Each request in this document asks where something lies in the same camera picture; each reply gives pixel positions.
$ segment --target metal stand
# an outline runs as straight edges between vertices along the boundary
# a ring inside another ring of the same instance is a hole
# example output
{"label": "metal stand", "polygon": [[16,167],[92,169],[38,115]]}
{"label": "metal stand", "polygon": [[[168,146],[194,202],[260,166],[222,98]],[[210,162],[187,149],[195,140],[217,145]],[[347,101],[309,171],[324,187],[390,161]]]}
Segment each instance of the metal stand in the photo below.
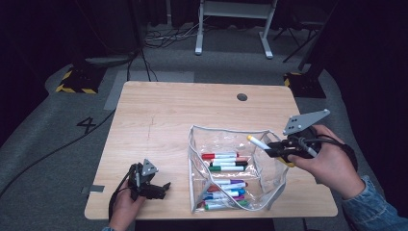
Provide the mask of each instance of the metal stand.
{"label": "metal stand", "polygon": [[265,50],[265,55],[268,59],[273,58],[267,40],[270,23],[275,12],[276,0],[272,4],[248,4],[248,3],[232,3],[232,2],[212,2],[201,0],[199,18],[198,18],[198,34],[195,44],[195,55],[201,55],[203,50],[203,23],[204,15],[213,16],[230,16],[230,17],[247,17],[266,19],[264,32],[260,32],[259,36]]}

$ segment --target metal bracket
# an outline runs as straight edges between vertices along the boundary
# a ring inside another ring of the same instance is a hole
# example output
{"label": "metal bracket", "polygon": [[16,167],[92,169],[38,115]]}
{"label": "metal bracket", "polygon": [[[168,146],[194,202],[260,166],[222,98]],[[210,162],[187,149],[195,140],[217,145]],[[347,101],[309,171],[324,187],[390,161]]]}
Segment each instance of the metal bracket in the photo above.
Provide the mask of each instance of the metal bracket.
{"label": "metal bracket", "polygon": [[323,119],[324,117],[328,116],[330,111],[324,109],[320,112],[309,113],[304,115],[293,115],[289,118],[288,124],[283,130],[283,135],[288,136],[290,134],[301,132],[304,129],[312,126],[317,121]]}
{"label": "metal bracket", "polygon": [[141,175],[146,176],[158,172],[159,170],[151,164],[147,159],[144,159],[143,169],[141,170]]}

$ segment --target clear plastic bag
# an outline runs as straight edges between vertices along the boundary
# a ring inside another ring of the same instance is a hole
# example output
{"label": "clear plastic bag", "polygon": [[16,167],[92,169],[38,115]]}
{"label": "clear plastic bag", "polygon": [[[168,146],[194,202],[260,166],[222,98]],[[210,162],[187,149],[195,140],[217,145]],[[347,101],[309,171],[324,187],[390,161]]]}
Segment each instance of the clear plastic bag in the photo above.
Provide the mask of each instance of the clear plastic bag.
{"label": "clear plastic bag", "polygon": [[[265,143],[280,141],[270,130],[232,131],[196,125],[191,127],[189,174],[193,213],[225,209],[270,209],[285,189],[288,167],[248,141],[248,135]],[[210,167],[213,162],[202,158],[203,153],[225,152],[238,153],[239,157],[246,159],[247,165],[241,170],[224,170],[222,167],[221,171],[214,171],[214,167]],[[245,187],[231,192],[227,189],[231,185],[225,187],[219,180],[244,181]]]}

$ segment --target person's right hand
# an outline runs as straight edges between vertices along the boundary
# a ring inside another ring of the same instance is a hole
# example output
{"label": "person's right hand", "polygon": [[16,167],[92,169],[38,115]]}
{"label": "person's right hand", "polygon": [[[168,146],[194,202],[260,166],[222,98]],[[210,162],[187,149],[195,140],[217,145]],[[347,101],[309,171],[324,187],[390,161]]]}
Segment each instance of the person's right hand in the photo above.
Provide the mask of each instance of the person's right hand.
{"label": "person's right hand", "polygon": [[[314,127],[318,136],[327,135],[344,143],[326,126]],[[340,193],[343,199],[353,198],[366,187],[345,152],[335,144],[323,142],[318,156],[314,159],[289,155],[288,160],[312,173],[322,184]]]}

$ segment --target jean jacket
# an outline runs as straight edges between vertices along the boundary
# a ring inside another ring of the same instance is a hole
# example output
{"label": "jean jacket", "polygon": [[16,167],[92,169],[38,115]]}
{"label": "jean jacket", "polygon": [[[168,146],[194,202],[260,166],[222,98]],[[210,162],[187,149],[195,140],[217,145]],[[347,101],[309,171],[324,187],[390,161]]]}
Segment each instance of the jean jacket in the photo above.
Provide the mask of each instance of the jean jacket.
{"label": "jean jacket", "polygon": [[396,209],[378,193],[368,176],[366,188],[356,197],[344,200],[343,207],[358,230],[408,231],[408,218],[399,217]]}

